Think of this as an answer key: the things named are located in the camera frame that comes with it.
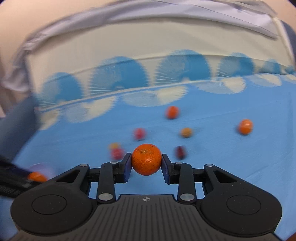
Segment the large front orange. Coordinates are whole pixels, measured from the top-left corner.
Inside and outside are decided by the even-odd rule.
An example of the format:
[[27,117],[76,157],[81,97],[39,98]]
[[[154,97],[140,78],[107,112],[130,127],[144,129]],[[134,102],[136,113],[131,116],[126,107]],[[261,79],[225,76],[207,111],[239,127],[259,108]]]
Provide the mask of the large front orange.
[[32,180],[34,182],[40,182],[40,183],[46,182],[48,180],[43,174],[41,174],[39,172],[29,173],[28,179]]

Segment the red fruit front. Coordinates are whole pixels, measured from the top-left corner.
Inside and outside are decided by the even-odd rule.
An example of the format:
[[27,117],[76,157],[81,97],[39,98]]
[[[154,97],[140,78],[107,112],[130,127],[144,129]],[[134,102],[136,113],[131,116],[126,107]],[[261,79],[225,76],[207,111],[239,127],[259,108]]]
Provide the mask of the red fruit front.
[[111,159],[113,161],[120,161],[123,159],[125,152],[122,148],[114,148],[111,150]]

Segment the red fruit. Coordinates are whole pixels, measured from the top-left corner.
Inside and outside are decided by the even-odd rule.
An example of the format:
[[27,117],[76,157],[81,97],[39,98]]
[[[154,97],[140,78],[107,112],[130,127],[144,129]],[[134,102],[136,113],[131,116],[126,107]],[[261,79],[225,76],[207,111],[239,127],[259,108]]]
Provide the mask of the red fruit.
[[113,161],[120,161],[123,159],[125,152],[122,148],[114,148],[111,150],[111,159]]
[[133,136],[136,141],[145,140],[147,133],[144,128],[135,128],[133,131]]

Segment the yellow round fruit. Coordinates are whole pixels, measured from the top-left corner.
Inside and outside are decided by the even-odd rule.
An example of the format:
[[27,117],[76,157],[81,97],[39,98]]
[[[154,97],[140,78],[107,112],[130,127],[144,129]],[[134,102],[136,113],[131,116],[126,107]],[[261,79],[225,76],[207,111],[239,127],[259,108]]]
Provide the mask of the yellow round fruit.
[[118,149],[118,148],[120,148],[120,144],[119,143],[111,143],[111,144],[109,144],[108,148],[110,150]]

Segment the tan round fruit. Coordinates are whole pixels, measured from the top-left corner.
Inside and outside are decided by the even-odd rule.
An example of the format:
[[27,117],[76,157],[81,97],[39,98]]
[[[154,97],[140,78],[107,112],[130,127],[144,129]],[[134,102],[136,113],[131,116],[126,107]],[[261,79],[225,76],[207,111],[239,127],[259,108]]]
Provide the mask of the tan round fruit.
[[183,138],[190,138],[193,135],[193,130],[189,127],[182,128],[180,131],[180,135]]

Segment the mandarin orange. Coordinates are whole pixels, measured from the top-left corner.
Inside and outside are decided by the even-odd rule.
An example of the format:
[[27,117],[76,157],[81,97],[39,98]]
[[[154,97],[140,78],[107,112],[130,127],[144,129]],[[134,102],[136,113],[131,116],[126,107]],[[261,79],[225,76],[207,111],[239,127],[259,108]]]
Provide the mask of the mandarin orange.
[[149,176],[158,172],[161,163],[161,151],[153,144],[142,144],[132,153],[132,167],[140,175]]

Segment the red fruit back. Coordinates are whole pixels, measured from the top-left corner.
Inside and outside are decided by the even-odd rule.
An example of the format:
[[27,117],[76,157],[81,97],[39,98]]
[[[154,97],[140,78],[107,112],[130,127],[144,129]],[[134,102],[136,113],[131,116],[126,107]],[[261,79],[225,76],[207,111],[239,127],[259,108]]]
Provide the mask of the red fruit back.
[[133,131],[133,136],[136,141],[145,140],[147,133],[144,128],[135,128]]

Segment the lavender round plate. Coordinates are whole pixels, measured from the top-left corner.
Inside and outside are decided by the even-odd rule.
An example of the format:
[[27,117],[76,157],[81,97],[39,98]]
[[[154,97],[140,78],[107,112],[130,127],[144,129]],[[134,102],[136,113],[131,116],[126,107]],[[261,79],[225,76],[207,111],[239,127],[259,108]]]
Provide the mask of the lavender round plate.
[[28,168],[31,172],[38,172],[45,176],[48,180],[56,176],[56,171],[49,163],[37,163],[29,166]]

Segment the dark red jujube far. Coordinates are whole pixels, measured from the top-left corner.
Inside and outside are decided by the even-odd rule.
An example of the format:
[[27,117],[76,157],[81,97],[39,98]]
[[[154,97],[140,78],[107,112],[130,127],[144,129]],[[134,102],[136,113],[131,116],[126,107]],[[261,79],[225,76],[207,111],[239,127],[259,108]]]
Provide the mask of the dark red jujube far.
[[184,146],[177,146],[175,148],[175,156],[178,160],[183,160],[187,156]]

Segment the blue patterned tablecloth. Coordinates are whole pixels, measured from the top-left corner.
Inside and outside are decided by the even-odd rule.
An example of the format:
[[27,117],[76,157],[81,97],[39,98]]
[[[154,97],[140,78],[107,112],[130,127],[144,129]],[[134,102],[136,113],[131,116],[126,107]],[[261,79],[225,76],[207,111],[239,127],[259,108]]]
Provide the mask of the blue patterned tablecloth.
[[[38,104],[39,128],[12,163],[49,163],[56,176],[113,161],[153,144],[172,163],[213,164],[278,199],[273,233],[232,236],[177,202],[178,185],[161,167],[132,167],[115,184],[116,201],[100,204],[79,228],[59,235],[18,230],[15,198],[1,197],[1,240],[281,240],[295,233],[295,32],[273,20],[278,36],[204,20],[123,21],[50,37],[23,59]],[[179,116],[166,118],[169,106]],[[249,119],[253,130],[238,132]],[[193,130],[190,138],[182,128]],[[136,141],[135,128],[145,140]],[[178,160],[175,148],[187,156]]]

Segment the small orange far back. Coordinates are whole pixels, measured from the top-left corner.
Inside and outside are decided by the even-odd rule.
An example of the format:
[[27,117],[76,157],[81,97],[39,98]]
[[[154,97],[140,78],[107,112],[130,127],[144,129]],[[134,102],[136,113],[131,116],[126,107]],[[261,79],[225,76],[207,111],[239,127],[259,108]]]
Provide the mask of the small orange far back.
[[166,109],[166,118],[173,120],[179,116],[179,108],[177,106],[169,106]]

